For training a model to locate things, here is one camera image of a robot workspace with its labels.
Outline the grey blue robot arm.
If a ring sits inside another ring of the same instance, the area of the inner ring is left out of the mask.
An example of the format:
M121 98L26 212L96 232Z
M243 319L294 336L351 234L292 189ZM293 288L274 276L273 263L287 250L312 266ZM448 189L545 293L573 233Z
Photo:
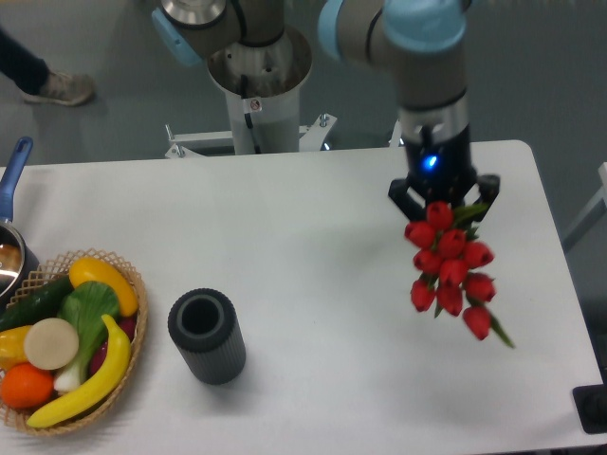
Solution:
M389 197L424 219L436 201L463 227L483 220L500 178L476 172L470 154L464 36L465 1L329 1L318 37L332 58L388 73L398 106L397 142L408 172ZM285 22L281 1L162 1L152 21L185 65L205 62L227 98L237 150L295 149L297 102L312 63L304 36Z

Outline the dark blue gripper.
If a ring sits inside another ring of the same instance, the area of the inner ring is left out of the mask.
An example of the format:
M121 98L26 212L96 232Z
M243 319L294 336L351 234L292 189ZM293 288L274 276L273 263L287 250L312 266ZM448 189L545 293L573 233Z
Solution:
M464 204L472 187L478 198L465 210L465 222L482 222L499 195L501 176L495 173L477 174L471 160L469 127L449 140L415 143L404 140L408 177L391 182L388 197L409 221L425 221L426 205L435 201L453 207ZM422 198L418 203L410 191Z

